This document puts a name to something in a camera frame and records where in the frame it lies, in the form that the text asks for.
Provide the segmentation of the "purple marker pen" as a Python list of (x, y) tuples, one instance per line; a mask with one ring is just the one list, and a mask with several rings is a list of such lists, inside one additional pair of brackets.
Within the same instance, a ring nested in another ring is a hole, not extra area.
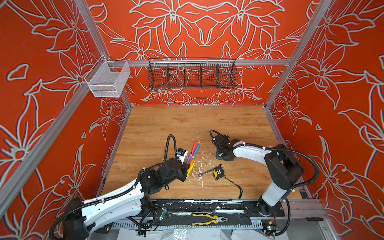
[(189, 157), (188, 157), (188, 160), (187, 160), (187, 164), (189, 164), (189, 163), (190, 163), (190, 161), (191, 161), (191, 159), (192, 159), (192, 156), (193, 156), (193, 154), (192, 154), (192, 153), (190, 153), (190, 155), (189, 155)]

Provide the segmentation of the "blue marker pen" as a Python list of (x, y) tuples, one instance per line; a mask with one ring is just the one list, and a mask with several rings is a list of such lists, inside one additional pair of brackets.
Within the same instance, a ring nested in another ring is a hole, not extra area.
[(193, 159), (196, 157), (196, 155), (197, 155), (197, 153), (198, 153), (198, 150), (199, 150), (199, 148), (200, 148), (200, 145), (201, 145), (201, 143), (199, 142), (198, 145), (197, 145), (197, 147), (196, 147), (196, 149), (195, 149), (195, 151), (194, 151), (194, 154), (193, 154), (193, 156), (192, 156)]

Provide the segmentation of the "pink marker pen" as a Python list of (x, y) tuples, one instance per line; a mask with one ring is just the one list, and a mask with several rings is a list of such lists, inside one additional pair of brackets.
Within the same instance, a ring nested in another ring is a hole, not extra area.
[(194, 154), (196, 148), (197, 148), (197, 145), (198, 145), (198, 140), (195, 141), (194, 145), (193, 145), (193, 148), (192, 148), (192, 151), (191, 151), (191, 155)]

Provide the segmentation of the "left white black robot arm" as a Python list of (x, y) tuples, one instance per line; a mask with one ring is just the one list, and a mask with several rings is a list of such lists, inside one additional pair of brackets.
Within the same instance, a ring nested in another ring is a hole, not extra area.
[(105, 195), (81, 201), (72, 200), (65, 212), (53, 223), (49, 238), (58, 240), (55, 234), (59, 224), (63, 228), (63, 240), (85, 240), (97, 230), (128, 218), (140, 229), (150, 229), (156, 222), (159, 208), (154, 207), (150, 196), (168, 189), (174, 180), (184, 182), (190, 164), (178, 157), (168, 158), (149, 168), (143, 168), (130, 183)]

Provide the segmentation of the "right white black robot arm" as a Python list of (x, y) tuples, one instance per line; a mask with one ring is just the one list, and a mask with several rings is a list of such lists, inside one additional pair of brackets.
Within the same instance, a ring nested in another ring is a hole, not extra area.
[[(230, 140), (229, 136), (222, 135), (215, 130), (210, 130), (210, 136), (216, 147), (216, 159), (230, 162), (235, 158), (244, 158), (268, 168), (272, 182), (258, 199), (258, 211), (262, 216), (270, 216), (280, 200), (286, 198), (294, 189), (315, 182), (320, 175), (316, 161), (285, 145), (263, 147), (237, 139)], [(305, 169), (295, 155), (302, 156), (314, 167), (313, 177), (302, 183), (298, 183), (298, 180), (304, 174)]]

